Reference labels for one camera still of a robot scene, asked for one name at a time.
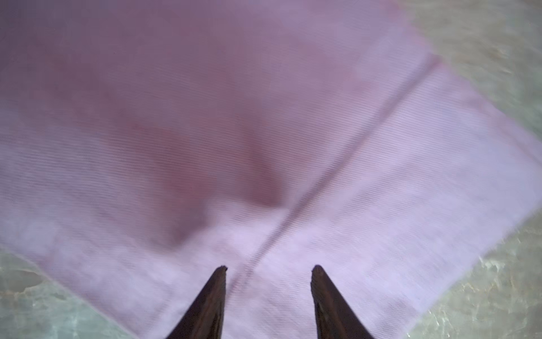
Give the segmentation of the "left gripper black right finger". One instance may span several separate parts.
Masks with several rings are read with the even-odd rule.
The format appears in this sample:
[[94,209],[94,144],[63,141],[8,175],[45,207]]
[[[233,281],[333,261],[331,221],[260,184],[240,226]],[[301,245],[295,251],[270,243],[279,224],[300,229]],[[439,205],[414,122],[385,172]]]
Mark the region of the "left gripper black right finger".
[[311,293],[318,339],[374,339],[320,265],[311,272]]

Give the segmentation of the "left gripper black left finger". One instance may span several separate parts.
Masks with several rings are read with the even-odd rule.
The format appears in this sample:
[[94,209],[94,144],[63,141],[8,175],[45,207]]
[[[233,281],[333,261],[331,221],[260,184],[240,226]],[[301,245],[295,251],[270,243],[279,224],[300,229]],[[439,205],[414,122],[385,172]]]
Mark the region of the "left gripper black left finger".
[[167,339],[221,339],[227,267],[219,266]]

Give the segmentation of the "purple trousers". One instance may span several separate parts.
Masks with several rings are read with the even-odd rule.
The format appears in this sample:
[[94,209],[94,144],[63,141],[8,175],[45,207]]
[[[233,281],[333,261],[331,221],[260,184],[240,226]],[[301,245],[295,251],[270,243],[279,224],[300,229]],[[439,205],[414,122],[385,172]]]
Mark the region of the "purple trousers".
[[541,142],[394,1],[3,1],[1,245],[139,338],[399,338],[541,206]]

